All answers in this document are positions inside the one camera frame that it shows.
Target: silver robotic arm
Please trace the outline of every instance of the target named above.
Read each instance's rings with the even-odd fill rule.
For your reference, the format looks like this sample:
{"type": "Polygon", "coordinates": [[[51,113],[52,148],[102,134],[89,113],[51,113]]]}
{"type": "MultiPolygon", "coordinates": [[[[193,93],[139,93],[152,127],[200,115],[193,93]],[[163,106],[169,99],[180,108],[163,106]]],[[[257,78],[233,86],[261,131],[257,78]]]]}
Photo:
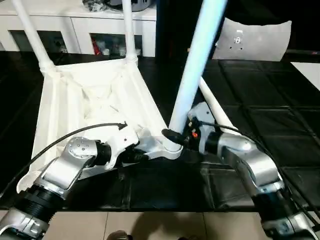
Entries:
{"type": "Polygon", "coordinates": [[[19,193],[14,207],[0,221],[0,239],[41,239],[84,170],[96,167],[99,167],[99,173],[101,168],[111,170],[118,156],[138,142],[136,132],[129,126],[120,129],[106,143],[84,137],[72,138],[32,187],[19,193]]]}
{"type": "Polygon", "coordinates": [[[215,119],[205,102],[192,108],[188,118],[190,134],[187,137],[169,129],[164,129],[163,135],[201,154],[215,154],[224,164],[231,166],[250,195],[268,237],[276,240],[318,240],[305,214],[298,210],[289,196],[270,156],[259,150],[248,137],[217,132],[212,126],[215,119]]]}

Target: glass cabinet door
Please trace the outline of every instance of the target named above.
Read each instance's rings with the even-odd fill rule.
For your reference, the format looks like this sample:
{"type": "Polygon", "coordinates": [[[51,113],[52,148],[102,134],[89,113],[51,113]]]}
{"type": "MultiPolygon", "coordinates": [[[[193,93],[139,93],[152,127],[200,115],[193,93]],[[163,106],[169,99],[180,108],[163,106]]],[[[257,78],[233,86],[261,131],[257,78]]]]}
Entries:
{"type": "MultiPolygon", "coordinates": [[[[9,30],[15,44],[21,52],[32,52],[33,49],[23,30],[9,30]]],[[[67,47],[60,31],[37,31],[48,53],[67,53],[67,47]]]]}
{"type": "MultiPolygon", "coordinates": [[[[111,57],[126,55],[123,19],[73,17],[73,27],[82,54],[111,57]]],[[[156,21],[133,20],[135,49],[138,56],[154,57],[156,53],[156,21]]]]}
{"type": "MultiPolygon", "coordinates": [[[[126,37],[123,34],[90,33],[95,55],[110,57],[126,56],[126,37]]],[[[134,35],[135,51],[138,56],[143,55],[142,35],[134,35]]]]}
{"type": "MultiPolygon", "coordinates": [[[[31,16],[34,28],[49,53],[80,53],[70,17],[31,16]]],[[[32,51],[17,15],[0,15],[0,42],[6,51],[32,51]]]]}

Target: black wire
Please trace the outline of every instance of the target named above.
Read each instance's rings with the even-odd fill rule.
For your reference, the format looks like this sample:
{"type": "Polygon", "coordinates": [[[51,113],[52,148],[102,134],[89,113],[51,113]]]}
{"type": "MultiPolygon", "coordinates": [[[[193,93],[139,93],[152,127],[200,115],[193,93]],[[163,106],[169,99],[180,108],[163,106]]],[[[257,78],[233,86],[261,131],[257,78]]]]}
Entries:
{"type": "MultiPolygon", "coordinates": [[[[228,130],[232,130],[234,132],[237,132],[249,139],[251,139],[252,141],[255,142],[255,144],[261,148],[265,154],[267,154],[274,162],[274,164],[276,165],[276,167],[278,168],[279,174],[281,175],[285,185],[287,187],[288,184],[286,183],[286,180],[290,183],[290,185],[292,187],[294,187],[297,192],[300,194],[300,196],[306,201],[306,203],[311,207],[311,209],[314,211],[314,213],[316,214],[316,216],[320,219],[320,212],[319,210],[316,208],[315,205],[312,204],[312,202],[308,199],[308,197],[305,195],[305,193],[300,189],[300,187],[291,179],[291,177],[288,176],[288,174],[286,172],[284,172],[282,170],[282,168],[279,166],[279,164],[277,163],[277,161],[275,161],[275,159],[273,158],[272,154],[269,152],[269,150],[263,146],[263,144],[261,142],[259,142],[258,140],[256,140],[254,137],[250,136],[249,134],[238,130],[234,127],[230,127],[230,126],[226,126],[226,125],[221,125],[221,124],[216,124],[216,123],[210,123],[210,122],[205,122],[205,121],[199,121],[200,124],[203,125],[208,125],[208,126],[212,126],[212,127],[217,127],[217,128],[223,128],[223,129],[228,129],[228,130]]],[[[303,213],[312,221],[312,223],[315,225],[314,227],[312,227],[312,229],[317,232],[320,230],[320,224],[308,213],[308,211],[300,204],[298,203],[295,199],[294,199],[295,204],[298,205],[298,207],[303,211],[303,213]]]]}
{"type": "Polygon", "coordinates": [[[99,127],[105,127],[105,126],[118,126],[119,128],[125,127],[127,124],[123,123],[100,123],[100,124],[95,124],[91,126],[86,126],[83,128],[80,128],[78,130],[72,131],[59,139],[55,140],[53,143],[50,145],[46,146],[43,150],[41,150],[37,155],[35,155],[14,177],[11,179],[11,181],[7,184],[7,186],[4,188],[4,190],[0,193],[0,199],[3,197],[5,192],[11,187],[11,185],[16,181],[16,179],[22,174],[32,163],[34,163],[38,158],[40,158],[46,151],[48,151],[50,148],[52,148],[54,145],[60,143],[61,141],[69,138],[72,135],[75,135],[77,133],[89,130],[89,129],[94,129],[94,128],[99,128],[99,127]]]}

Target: light blue pole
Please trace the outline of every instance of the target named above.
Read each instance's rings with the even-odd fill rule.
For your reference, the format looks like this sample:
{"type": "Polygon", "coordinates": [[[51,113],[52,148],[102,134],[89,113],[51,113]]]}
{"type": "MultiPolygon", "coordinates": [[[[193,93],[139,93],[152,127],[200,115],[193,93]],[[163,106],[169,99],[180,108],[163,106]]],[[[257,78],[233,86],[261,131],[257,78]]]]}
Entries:
{"type": "MultiPolygon", "coordinates": [[[[182,133],[205,69],[213,41],[228,0],[203,0],[195,27],[190,51],[184,67],[179,91],[175,100],[169,129],[182,133]]],[[[180,145],[167,141],[167,150],[175,152],[180,145]]]]}

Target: white cabinet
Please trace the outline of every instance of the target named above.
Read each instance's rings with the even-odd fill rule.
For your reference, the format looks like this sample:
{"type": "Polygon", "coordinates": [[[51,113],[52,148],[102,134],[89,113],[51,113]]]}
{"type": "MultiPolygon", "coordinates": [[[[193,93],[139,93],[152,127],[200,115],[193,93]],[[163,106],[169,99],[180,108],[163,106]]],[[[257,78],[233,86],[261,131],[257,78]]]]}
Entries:
{"type": "MultiPolygon", "coordinates": [[[[89,12],[82,0],[23,2],[47,52],[64,49],[68,53],[95,54],[98,50],[111,56],[124,54],[125,24],[121,11],[89,12]]],[[[132,22],[136,49],[142,56],[154,57],[157,5],[133,12],[132,22]]],[[[0,0],[0,43],[0,51],[32,50],[11,0],[0,0]]]]}
{"type": "MultiPolygon", "coordinates": [[[[31,16],[48,52],[80,53],[70,17],[31,16]]],[[[30,51],[30,43],[17,15],[0,15],[0,42],[6,51],[30,51]]]]}
{"type": "MultiPolygon", "coordinates": [[[[126,45],[123,19],[72,17],[72,23],[82,54],[95,54],[94,45],[100,49],[103,45],[110,55],[123,55],[121,51],[126,45]]],[[[154,57],[156,21],[133,20],[133,32],[135,48],[144,57],[154,57]]]]}

